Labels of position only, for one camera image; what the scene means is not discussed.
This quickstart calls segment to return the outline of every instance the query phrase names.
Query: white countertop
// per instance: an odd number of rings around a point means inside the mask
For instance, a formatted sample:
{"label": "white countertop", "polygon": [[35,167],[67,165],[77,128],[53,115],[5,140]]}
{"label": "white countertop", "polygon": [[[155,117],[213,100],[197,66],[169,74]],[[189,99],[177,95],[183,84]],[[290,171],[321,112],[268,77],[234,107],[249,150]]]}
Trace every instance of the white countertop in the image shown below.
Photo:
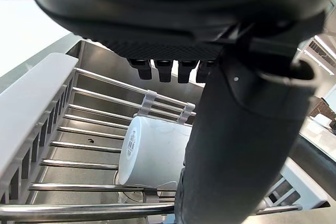
{"label": "white countertop", "polygon": [[300,135],[336,162],[336,135],[310,118],[304,121]]}
{"label": "white countertop", "polygon": [[0,77],[70,32],[34,1],[0,1]]}

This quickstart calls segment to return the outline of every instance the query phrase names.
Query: metal rod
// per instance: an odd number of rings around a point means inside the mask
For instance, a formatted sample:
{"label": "metal rod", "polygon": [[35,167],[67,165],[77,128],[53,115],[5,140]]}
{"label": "metal rod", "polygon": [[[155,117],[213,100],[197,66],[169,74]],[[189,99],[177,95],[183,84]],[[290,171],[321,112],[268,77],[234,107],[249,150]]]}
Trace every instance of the metal rod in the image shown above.
{"label": "metal rod", "polygon": [[174,196],[160,196],[159,201],[160,202],[174,202],[175,197]]}
{"label": "metal rod", "polygon": [[96,114],[96,115],[104,115],[104,116],[108,116],[108,117],[111,117],[111,118],[123,119],[123,120],[127,120],[127,121],[132,121],[133,120],[133,118],[130,118],[129,116],[113,114],[113,113],[110,113],[110,112],[95,110],[95,109],[91,109],[91,108],[87,108],[87,107],[83,107],[83,106],[78,106],[78,105],[75,105],[75,104],[69,104],[68,108],[73,109],[73,110],[88,112],[88,113],[92,113],[92,114]]}
{"label": "metal rod", "polygon": [[297,210],[302,210],[302,207],[300,205],[267,207],[264,210],[257,211],[256,215],[275,214],[277,212],[289,212]]}
{"label": "metal rod", "polygon": [[100,74],[96,74],[96,73],[93,73],[93,72],[90,72],[90,71],[87,71],[87,70],[84,70],[84,69],[81,69],[81,68],[75,68],[75,70],[76,70],[77,73],[80,73],[84,76],[87,76],[87,77],[90,77],[90,78],[93,78],[93,79],[96,79],[96,80],[99,80],[99,81],[103,81],[103,82],[106,82],[106,83],[109,83],[109,84],[113,84],[113,85],[116,85],[116,86],[119,86],[119,87],[122,87],[122,88],[125,88],[125,89],[129,89],[129,90],[132,90],[134,92],[138,92],[138,93],[141,93],[141,94],[147,94],[146,89],[141,89],[141,88],[138,88],[136,86],[129,85],[127,83],[117,81],[117,80],[114,80],[114,79],[111,79],[111,78],[108,78],[108,77],[105,77],[105,76],[101,76]]}
{"label": "metal rod", "polygon": [[[145,188],[123,185],[98,185],[98,184],[59,184],[59,183],[34,183],[30,191],[144,191]],[[157,191],[175,190],[157,189]]]}
{"label": "metal rod", "polygon": [[[95,92],[92,92],[92,91],[89,91],[89,90],[80,89],[80,88],[76,88],[76,87],[73,87],[72,90],[75,93],[78,93],[78,94],[87,95],[89,97],[94,97],[94,98],[109,101],[109,102],[115,102],[115,103],[122,104],[122,105],[125,105],[125,106],[130,106],[130,107],[133,107],[133,108],[136,108],[136,109],[141,109],[141,105],[137,104],[137,103],[134,103],[134,102],[121,100],[119,98],[110,97],[108,95],[99,94],[99,93],[95,93]],[[158,110],[158,109],[154,109],[154,108],[150,108],[150,112],[165,115],[165,116],[169,116],[169,117],[176,118],[176,119],[180,118],[180,115],[176,115],[176,114],[173,114],[173,113],[170,113],[170,112],[166,112],[166,111],[162,111],[162,110]]]}
{"label": "metal rod", "polygon": [[91,119],[91,118],[83,118],[81,116],[76,116],[76,115],[65,114],[63,116],[63,118],[74,120],[74,121],[79,121],[79,122],[84,122],[84,123],[92,123],[92,124],[96,124],[96,125],[108,126],[108,127],[118,128],[118,129],[124,129],[124,130],[128,129],[127,125],[118,124],[118,123],[111,123],[111,122],[106,122],[106,121],[100,121],[100,120],[95,120],[95,119]]}
{"label": "metal rod", "polygon": [[63,160],[55,160],[55,159],[44,159],[41,161],[40,165],[41,166],[53,166],[53,167],[96,169],[96,170],[118,170],[118,165],[63,161]]}
{"label": "metal rod", "polygon": [[57,130],[62,131],[62,132],[76,133],[76,134],[89,135],[89,136],[99,136],[99,137],[106,137],[106,138],[120,139],[120,140],[124,139],[124,136],[120,136],[120,135],[114,135],[114,134],[108,134],[108,133],[102,133],[102,132],[96,132],[96,131],[87,131],[87,130],[82,130],[82,129],[73,128],[73,127],[60,126],[57,128]]}
{"label": "metal rod", "polygon": [[96,152],[121,153],[121,149],[119,148],[87,145],[87,144],[74,144],[74,143],[60,142],[60,141],[52,141],[50,143],[50,146],[59,147],[59,148],[89,150],[89,151],[96,151]]}
{"label": "metal rod", "polygon": [[130,106],[130,107],[133,107],[133,108],[136,108],[136,109],[141,109],[140,104],[125,101],[125,100],[115,98],[115,97],[110,97],[110,96],[105,95],[105,94],[99,94],[99,93],[96,93],[96,92],[92,92],[92,91],[89,91],[89,90],[86,90],[86,89],[80,89],[80,88],[76,88],[76,87],[72,87],[72,90],[75,93],[78,93],[78,94],[87,95],[89,97],[98,98],[98,99],[109,101],[109,102],[115,102],[115,103],[122,104],[122,105],[125,105],[125,106]]}
{"label": "metal rod", "polygon": [[174,107],[174,106],[171,106],[171,105],[168,105],[168,104],[165,104],[165,103],[161,103],[161,102],[156,102],[156,101],[153,102],[153,105],[160,106],[162,108],[177,111],[177,112],[183,112],[184,111],[184,109],[177,108],[177,107]]}
{"label": "metal rod", "polygon": [[166,111],[162,111],[162,110],[157,110],[157,109],[154,109],[154,108],[150,108],[150,112],[161,114],[161,115],[166,115],[166,116],[169,116],[171,118],[176,118],[176,119],[180,118],[180,115],[176,115],[176,114],[166,112]]}
{"label": "metal rod", "polygon": [[174,204],[0,205],[0,219],[21,222],[74,222],[172,214]]}
{"label": "metal rod", "polygon": [[[87,71],[87,70],[84,70],[84,69],[75,68],[75,70],[76,70],[77,73],[80,73],[84,76],[87,76],[87,77],[90,77],[90,78],[93,78],[93,79],[96,79],[96,80],[100,80],[100,81],[103,81],[103,82],[106,82],[106,83],[109,83],[109,84],[113,84],[113,85],[116,85],[116,86],[119,86],[119,87],[122,87],[122,88],[125,88],[125,89],[129,89],[129,90],[141,93],[141,94],[147,94],[146,89],[141,89],[141,88],[129,85],[129,84],[121,82],[121,81],[113,80],[111,78],[101,76],[99,74],[96,74],[96,73],[93,73],[93,72],[90,72],[90,71]],[[166,96],[161,95],[161,94],[158,94],[157,98],[161,99],[161,100],[164,100],[164,101],[167,101],[167,102],[172,102],[172,103],[175,103],[175,104],[179,104],[179,105],[182,105],[182,106],[187,106],[188,105],[186,102],[182,102],[182,101],[170,98],[170,97],[166,97]]]}

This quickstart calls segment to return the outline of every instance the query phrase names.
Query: stainless steel sink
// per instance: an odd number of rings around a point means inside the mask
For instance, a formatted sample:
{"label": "stainless steel sink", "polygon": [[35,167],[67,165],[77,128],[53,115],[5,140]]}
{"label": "stainless steel sink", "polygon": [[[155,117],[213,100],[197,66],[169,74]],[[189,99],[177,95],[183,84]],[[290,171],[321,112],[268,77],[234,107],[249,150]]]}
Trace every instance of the stainless steel sink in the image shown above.
{"label": "stainless steel sink", "polygon": [[[118,57],[115,53],[87,41],[79,41],[78,44],[75,45],[68,53],[79,59],[77,67],[80,69],[128,83],[144,90],[154,90],[161,95],[171,97],[179,101],[194,103],[196,104],[195,112],[197,112],[197,104],[203,91],[203,88],[200,86],[192,83],[177,84],[177,78],[175,77],[172,77],[172,81],[170,83],[160,83],[158,72],[155,69],[152,70],[152,80],[140,80],[137,70],[132,69],[124,58]],[[74,75],[72,85],[79,89],[104,94],[135,104],[141,104],[144,97],[144,94],[142,93],[111,85],[78,73]],[[119,153],[112,153],[110,152],[111,150],[107,152],[84,149],[89,149],[89,147],[85,147],[88,145],[121,148],[122,139],[116,139],[117,137],[110,136],[121,136],[122,138],[126,133],[127,125],[129,125],[130,121],[125,118],[113,118],[99,113],[92,113],[92,111],[89,112],[85,108],[103,111],[106,114],[114,113],[123,115],[129,118],[132,118],[133,115],[137,113],[138,109],[110,102],[106,99],[97,99],[92,97],[92,95],[83,95],[81,92],[76,92],[75,89],[72,91],[73,92],[71,92],[68,97],[68,106],[61,112],[61,118],[56,125],[58,130],[50,136],[50,141],[79,144],[80,148],[70,148],[71,145],[67,146],[67,148],[64,148],[64,146],[55,147],[55,145],[51,144],[50,147],[46,148],[45,157],[43,158],[57,161],[118,165]],[[165,101],[165,103],[180,109],[183,108],[182,105],[176,105],[167,101]],[[167,108],[159,106],[153,106],[153,108],[159,108],[161,111],[170,113],[172,112]],[[160,116],[161,118],[167,120],[172,119],[167,115],[153,115]],[[92,123],[93,120],[98,120],[104,123],[97,123],[97,121]],[[186,123],[192,124],[193,120],[194,116],[190,116]],[[113,124],[121,124],[125,125],[125,127],[111,127]],[[84,132],[78,132],[76,129],[84,130]],[[107,168],[105,167],[105,169],[93,169],[92,167],[91,169],[78,169],[74,168],[73,164],[70,165],[71,167],[66,167],[66,165],[62,164],[56,164],[55,166],[50,165],[48,160],[44,161],[45,163],[42,161],[41,164],[44,164],[44,166],[41,166],[41,168],[39,168],[36,172],[36,179],[34,178],[35,181],[30,181],[37,183],[37,187],[33,186],[30,188],[32,191],[29,195],[27,194],[27,204],[87,205],[118,203],[119,194],[116,191],[106,191],[103,189],[97,191],[80,191],[71,189],[54,190],[48,186],[43,187],[43,184],[41,184],[59,183],[73,185],[113,185],[117,167],[115,169],[110,166]],[[18,201],[10,200],[4,203],[15,204],[18,203]],[[244,223],[333,223],[336,219],[335,207],[336,202],[332,199],[332,197],[329,197],[328,204],[322,208],[307,211],[289,211],[279,214],[250,216]],[[95,223],[145,223],[145,219],[105,220],[96,221]]]}

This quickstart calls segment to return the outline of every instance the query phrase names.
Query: ceiling light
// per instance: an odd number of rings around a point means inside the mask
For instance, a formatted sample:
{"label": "ceiling light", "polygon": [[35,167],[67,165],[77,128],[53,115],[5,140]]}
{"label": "ceiling light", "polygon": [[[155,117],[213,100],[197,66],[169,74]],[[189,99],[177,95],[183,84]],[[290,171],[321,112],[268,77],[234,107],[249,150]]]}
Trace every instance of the ceiling light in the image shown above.
{"label": "ceiling light", "polygon": [[331,72],[331,70],[329,68],[327,68],[325,65],[322,64],[321,61],[319,61],[317,58],[315,58],[310,52],[308,52],[307,50],[304,51],[305,54],[307,54],[310,58],[312,58],[318,65],[320,65],[321,67],[324,68],[325,71],[327,71],[331,76],[334,76],[335,74],[333,72]]}
{"label": "ceiling light", "polygon": [[334,58],[336,59],[336,54],[334,53],[334,51],[331,50],[331,48],[328,47],[327,44],[324,43],[323,40],[322,40],[319,36],[315,35],[314,38],[315,38],[315,40],[316,40],[322,47],[325,48],[326,51],[328,51],[328,53],[329,53],[332,57],[334,57]]}

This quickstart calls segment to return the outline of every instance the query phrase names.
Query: dish rack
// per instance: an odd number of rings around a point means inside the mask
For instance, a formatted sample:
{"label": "dish rack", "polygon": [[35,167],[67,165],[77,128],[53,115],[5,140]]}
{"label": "dish rack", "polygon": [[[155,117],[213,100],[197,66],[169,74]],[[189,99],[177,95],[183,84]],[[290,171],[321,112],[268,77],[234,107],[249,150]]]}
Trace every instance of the dish rack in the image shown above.
{"label": "dish rack", "polygon": [[[36,223],[139,218],[140,222],[172,223],[174,191],[122,186],[113,184],[112,178],[118,170],[120,147],[133,116],[148,116],[191,127],[187,121],[196,116],[195,105],[81,69],[79,65],[77,58],[50,54],[0,94],[0,220],[2,223]],[[79,75],[143,94],[142,104],[80,88],[77,86]],[[129,115],[122,115],[74,104],[75,95],[128,106],[137,113],[132,114],[133,110],[130,110]],[[83,129],[81,125],[94,125],[102,130]],[[89,137],[88,142],[65,141],[65,134],[70,139],[78,135]],[[55,158],[57,153],[61,156],[65,150],[74,153],[71,157],[91,153],[99,153],[96,157],[108,155],[106,157],[111,162]],[[58,173],[68,172],[69,182],[46,183],[48,169],[52,167],[59,169]],[[105,184],[73,183],[80,179],[78,174],[73,177],[76,170],[82,171],[78,173],[80,175],[85,175],[88,170],[103,170],[108,176],[111,174],[111,179]],[[48,198],[46,194],[54,192],[65,194],[58,204],[42,205],[47,201],[43,201]],[[72,194],[87,193],[112,193],[114,196],[107,199],[106,204],[64,205]],[[119,204],[118,193],[142,193],[142,202]],[[253,214],[312,209],[326,201],[323,189],[288,158],[278,179]]]}

